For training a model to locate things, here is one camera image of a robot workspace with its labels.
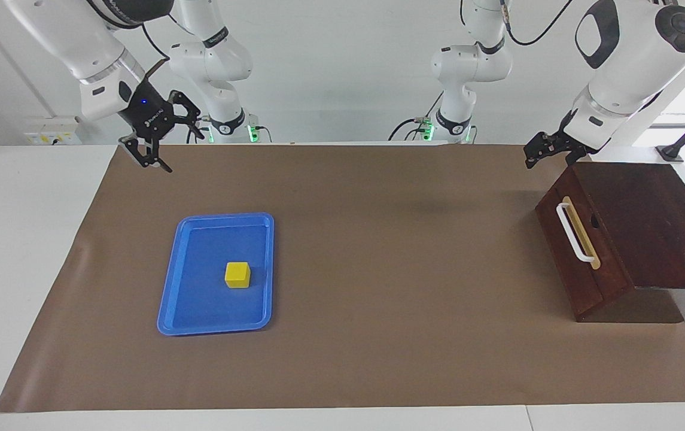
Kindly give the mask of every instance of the drawer handle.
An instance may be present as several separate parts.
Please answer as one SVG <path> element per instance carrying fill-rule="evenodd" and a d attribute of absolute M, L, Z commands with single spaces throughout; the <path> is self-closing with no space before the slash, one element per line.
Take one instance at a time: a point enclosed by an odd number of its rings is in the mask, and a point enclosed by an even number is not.
<path fill-rule="evenodd" d="M 561 219 L 563 230 L 566 232 L 571 248 L 574 249 L 574 254 L 577 258 L 581 262 L 589 263 L 594 270 L 600 269 L 600 259 L 597 257 L 595 247 L 592 245 L 592 241 L 589 240 L 586 229 L 584 229 L 584 225 L 581 223 L 581 219 L 579 219 L 577 210 L 575 210 L 570 197 L 566 196 L 563 198 L 563 204 L 558 205 L 556 212 L 558 213 L 558 218 Z"/>

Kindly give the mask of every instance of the blue tray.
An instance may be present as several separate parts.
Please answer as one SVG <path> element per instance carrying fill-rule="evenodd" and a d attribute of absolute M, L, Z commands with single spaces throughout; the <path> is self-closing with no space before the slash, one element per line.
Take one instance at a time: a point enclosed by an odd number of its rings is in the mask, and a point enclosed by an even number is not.
<path fill-rule="evenodd" d="M 180 222 L 156 326 L 164 335 L 257 330 L 273 309 L 273 217 L 199 215 Z M 248 289 L 225 284 L 228 262 L 249 262 Z"/>

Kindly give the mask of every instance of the white handle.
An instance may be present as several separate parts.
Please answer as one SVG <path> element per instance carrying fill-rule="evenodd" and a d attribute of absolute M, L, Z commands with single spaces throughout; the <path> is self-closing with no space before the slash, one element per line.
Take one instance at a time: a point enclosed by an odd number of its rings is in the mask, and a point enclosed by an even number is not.
<path fill-rule="evenodd" d="M 570 207 L 570 204 L 563 202 L 563 204 L 558 205 L 556 212 L 558 212 L 558 218 L 561 219 L 561 224 L 563 225 L 563 230 L 566 231 L 566 236 L 571 243 L 571 247 L 574 249 L 574 254 L 578 257 L 581 262 L 593 263 L 595 258 L 592 256 L 587 256 L 581 249 L 579 241 L 577 240 L 577 235 L 574 233 L 574 229 L 571 228 L 571 224 L 568 222 L 568 214 L 566 213 L 566 208 Z"/>

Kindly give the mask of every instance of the brown mat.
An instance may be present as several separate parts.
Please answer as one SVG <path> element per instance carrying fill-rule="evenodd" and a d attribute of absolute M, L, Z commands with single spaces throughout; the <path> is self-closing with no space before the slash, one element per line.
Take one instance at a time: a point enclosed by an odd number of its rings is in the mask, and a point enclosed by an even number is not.
<path fill-rule="evenodd" d="M 577 324 L 520 147 L 119 152 L 0 412 L 685 401 L 685 324 Z M 178 222 L 276 218 L 266 330 L 156 330 Z"/>

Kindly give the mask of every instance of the white wall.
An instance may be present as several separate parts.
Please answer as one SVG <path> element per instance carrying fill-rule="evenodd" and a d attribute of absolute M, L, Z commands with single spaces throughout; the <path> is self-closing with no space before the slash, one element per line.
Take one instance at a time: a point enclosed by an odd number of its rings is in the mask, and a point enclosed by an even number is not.
<path fill-rule="evenodd" d="M 479 142 L 524 144 L 537 131 L 554 131 L 592 70 L 574 46 L 574 30 L 593 0 L 575 0 L 550 35 L 533 47 L 514 46 L 514 71 L 506 81 L 478 84 Z M 536 36 L 562 0 L 517 2 L 512 11 L 520 39 Z M 440 93 L 430 57 L 440 47 L 471 43 L 459 22 L 459 1 L 220 0 L 231 30 L 249 48 L 254 74 L 236 83 L 245 106 L 282 141 L 381 140 L 400 121 L 423 115 Z M 68 26 L 68 17 L 55 26 Z M 159 46 L 190 40 L 172 22 L 148 29 Z M 140 30 L 118 38 L 146 68 L 158 55 Z M 0 0 L 0 41 L 25 79 L 0 50 L 0 144 L 24 144 L 25 117 L 80 114 L 78 84 L 17 23 Z M 30 81 L 29 89 L 26 79 Z M 195 90 L 167 68 L 153 78 L 162 93 Z M 684 87 L 685 72 L 659 102 L 614 139 L 631 144 Z M 116 117 L 85 123 L 86 144 L 112 144 L 129 133 Z M 181 142 L 178 128 L 167 142 Z"/>

